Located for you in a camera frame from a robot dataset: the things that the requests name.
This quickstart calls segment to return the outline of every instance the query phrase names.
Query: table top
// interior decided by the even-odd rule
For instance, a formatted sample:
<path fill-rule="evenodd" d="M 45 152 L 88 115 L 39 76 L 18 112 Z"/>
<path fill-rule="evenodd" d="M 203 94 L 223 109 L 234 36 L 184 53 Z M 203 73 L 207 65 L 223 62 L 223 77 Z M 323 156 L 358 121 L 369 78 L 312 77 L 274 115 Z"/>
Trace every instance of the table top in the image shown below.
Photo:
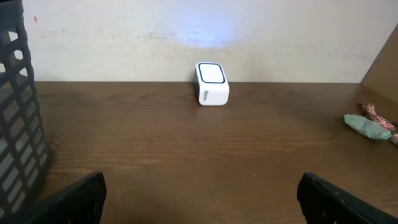
<path fill-rule="evenodd" d="M 345 125 L 370 101 L 358 84 L 230 83 L 200 106 L 191 83 L 38 82 L 53 160 L 39 198 L 101 170 L 101 223 L 305 223 L 296 199 L 313 172 L 398 216 L 398 147 Z"/>

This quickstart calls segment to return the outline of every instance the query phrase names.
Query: black object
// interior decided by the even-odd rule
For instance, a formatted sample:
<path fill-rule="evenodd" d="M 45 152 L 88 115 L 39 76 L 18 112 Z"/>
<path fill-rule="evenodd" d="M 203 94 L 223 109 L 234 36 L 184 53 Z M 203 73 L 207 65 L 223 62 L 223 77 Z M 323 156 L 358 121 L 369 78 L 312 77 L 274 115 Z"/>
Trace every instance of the black object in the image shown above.
<path fill-rule="evenodd" d="M 104 176 L 95 172 L 0 224 L 98 224 L 105 198 Z"/>
<path fill-rule="evenodd" d="M 21 0 L 0 0 L 0 218 L 34 200 L 49 157 Z"/>
<path fill-rule="evenodd" d="M 309 224 L 398 223 L 396 217 L 312 173 L 303 175 L 298 185 L 297 200 Z"/>

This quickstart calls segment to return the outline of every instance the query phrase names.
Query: perforated plastic basket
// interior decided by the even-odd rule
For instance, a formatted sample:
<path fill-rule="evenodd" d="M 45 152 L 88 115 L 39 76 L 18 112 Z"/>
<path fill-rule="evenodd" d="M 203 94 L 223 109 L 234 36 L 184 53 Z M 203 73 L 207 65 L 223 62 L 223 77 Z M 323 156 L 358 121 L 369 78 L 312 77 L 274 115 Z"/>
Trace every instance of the perforated plastic basket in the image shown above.
<path fill-rule="evenodd" d="M 48 156 L 22 13 L 0 0 L 0 217 L 37 195 Z"/>

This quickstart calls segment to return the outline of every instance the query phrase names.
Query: white cube device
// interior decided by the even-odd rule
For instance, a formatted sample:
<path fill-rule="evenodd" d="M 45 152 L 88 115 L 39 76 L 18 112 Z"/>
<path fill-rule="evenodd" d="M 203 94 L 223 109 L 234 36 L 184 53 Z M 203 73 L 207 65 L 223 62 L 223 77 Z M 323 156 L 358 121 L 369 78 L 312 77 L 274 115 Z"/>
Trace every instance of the white cube device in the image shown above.
<path fill-rule="evenodd" d="M 197 63 L 194 78 L 195 92 L 201 105 L 221 106 L 226 104 L 229 85 L 220 64 Z"/>

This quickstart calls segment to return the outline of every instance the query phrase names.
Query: wooden table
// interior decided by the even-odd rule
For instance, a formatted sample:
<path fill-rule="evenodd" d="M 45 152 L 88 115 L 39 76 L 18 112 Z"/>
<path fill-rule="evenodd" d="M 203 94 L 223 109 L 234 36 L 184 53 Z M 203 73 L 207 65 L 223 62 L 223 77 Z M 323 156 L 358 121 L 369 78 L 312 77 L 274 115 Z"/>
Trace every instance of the wooden table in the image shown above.
<path fill-rule="evenodd" d="M 398 216 L 398 147 L 345 125 L 357 84 L 231 83 L 204 107 L 190 83 L 38 83 L 53 164 L 40 198 L 101 170 L 101 223 L 305 223 L 296 199 L 314 172 Z"/>

